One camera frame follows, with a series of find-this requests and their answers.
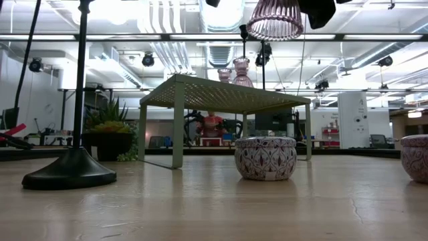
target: exposed ceiling pipe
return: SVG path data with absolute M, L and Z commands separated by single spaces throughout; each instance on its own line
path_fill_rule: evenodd
M 152 25 L 150 24 L 150 3 L 148 0 L 140 0 L 140 8 L 142 9 L 141 18 L 137 20 L 137 27 L 142 33 L 154 33 Z M 175 70 L 169 64 L 167 57 L 161 51 L 160 43 L 150 43 L 150 47 L 156 53 L 163 66 L 173 73 Z
M 384 84 L 389 84 L 389 85 L 399 84 L 399 83 L 402 83 L 406 80 L 412 80 L 414 78 L 420 78 L 420 77 L 423 77 L 426 75 L 428 75 L 428 67 L 423 68 L 422 70 L 417 70 L 417 71 L 415 71 L 411 74 L 407 74 L 406 76 L 403 76 L 403 77 L 394 78 L 392 80 L 385 81 Z
M 424 17 L 423 19 L 419 20 L 417 23 L 413 24 L 411 27 L 408 27 L 407 29 L 403 30 L 402 33 L 428 33 L 428 17 Z M 340 68 L 338 72 L 343 72 L 345 70 L 353 70 L 357 68 L 363 68 L 411 44 L 412 42 L 396 42 L 396 43 L 380 44 L 377 47 L 364 53 L 363 55 L 353 59 L 353 61 L 351 61 L 350 63 L 349 68 L 345 66 L 344 68 Z M 317 73 L 317 75 L 312 77 L 311 80 L 313 80 L 315 77 L 319 75 L 329 76 L 335 73 L 336 71 L 337 70 L 333 68 L 325 68 L 323 71 Z
M 54 6 L 52 6 L 52 4 L 50 2 L 48 2 L 47 0 L 43 0 L 44 3 L 46 3 L 49 8 L 58 16 L 60 17 L 62 20 L 64 20 L 70 27 L 72 27 L 74 30 L 79 31 L 79 27 L 77 24 L 73 23 L 73 21 L 70 21 L 67 19 L 67 17 L 65 17 L 62 13 L 60 13 Z
M 221 1 L 217 8 L 199 0 L 201 24 L 206 33 L 237 32 L 243 18 L 244 0 Z M 226 68 L 232 61 L 234 47 L 205 47 L 208 62 L 215 68 Z
M 180 6 L 180 0 L 173 0 L 173 12 L 174 12 L 174 29 L 176 33 L 182 33 L 181 29 L 181 6 Z M 190 64 L 189 55 L 187 54 L 187 48 L 186 44 L 184 42 L 179 42 L 179 53 L 185 63 L 185 67 L 187 69 L 187 72 L 189 74 L 193 73 L 192 65 Z
M 159 0 L 153 0 L 153 15 L 152 15 L 152 25 L 155 33 L 162 33 L 161 25 L 159 23 Z M 172 53 L 168 43 L 162 42 L 160 44 L 161 48 L 160 51 L 167 56 L 167 61 L 170 61 L 173 63 L 173 68 L 175 69 L 175 73 L 180 72 L 180 66 L 177 64 L 177 61 L 175 60 L 174 54 Z
M 171 28 L 171 21 L 170 21 L 170 17 L 169 17 L 169 11 L 170 11 L 169 0 L 162 0 L 162 5 L 163 5 L 162 25 L 165 28 L 165 31 L 167 33 L 172 33 L 173 29 Z M 180 52 L 180 49 L 179 49 L 177 42 L 167 43 L 167 45 L 169 45 L 169 44 L 171 44 L 172 47 L 174 48 L 174 51 L 177 54 L 177 59 L 179 60 L 179 64 L 180 64 L 181 68 L 183 69 L 183 72 L 187 73 L 185 61 L 184 61 L 182 53 Z

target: perforated metal top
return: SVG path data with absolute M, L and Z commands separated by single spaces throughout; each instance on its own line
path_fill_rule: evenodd
M 140 104 L 174 108 L 175 90 L 180 84 L 184 85 L 185 108 L 194 110 L 254 114 L 310 104 L 308 98 L 180 74 L 163 82 L 142 98 Z

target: computer monitor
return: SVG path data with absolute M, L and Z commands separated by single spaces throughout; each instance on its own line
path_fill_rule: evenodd
M 3 110 L 0 116 L 0 130 L 9 130 L 15 128 L 18 122 L 19 108 L 10 108 Z
M 255 129 L 259 131 L 287 131 L 288 123 L 293 123 L 292 109 L 255 114 Z

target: purple patterned container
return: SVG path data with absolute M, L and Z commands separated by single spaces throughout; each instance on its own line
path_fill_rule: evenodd
M 257 181 L 281 181 L 296 169 L 296 141 L 287 137 L 251 137 L 236 141 L 235 162 L 240 174 Z
M 412 135 L 401 139 L 401 163 L 409 176 L 428 183 L 428 135 Z

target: black cable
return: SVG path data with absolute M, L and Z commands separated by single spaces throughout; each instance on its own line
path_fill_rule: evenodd
M 302 63 L 300 64 L 300 80 L 299 80 L 299 87 L 297 88 L 297 95 L 299 95 L 300 91 L 300 85 L 302 84 L 302 74 L 303 74 L 303 58 L 305 56 L 305 45 L 306 45 L 306 22 L 308 20 L 308 17 L 305 17 L 305 32 L 303 33 L 303 50 L 302 50 Z
M 40 5 L 41 5 L 41 0 L 37 0 L 35 4 L 35 9 L 34 9 L 33 21 L 31 22 L 31 28 L 29 30 L 27 48 L 25 49 L 24 60 L 22 62 L 21 77 L 19 78 L 18 89 L 15 95 L 15 109 L 18 109 L 18 106 L 19 106 L 19 95 L 21 94 L 22 84 L 24 83 L 25 70 L 27 69 L 29 51 L 31 49 L 31 43 L 33 42 L 34 29 L 35 29 L 35 24 L 37 23 L 37 17 L 39 16 Z

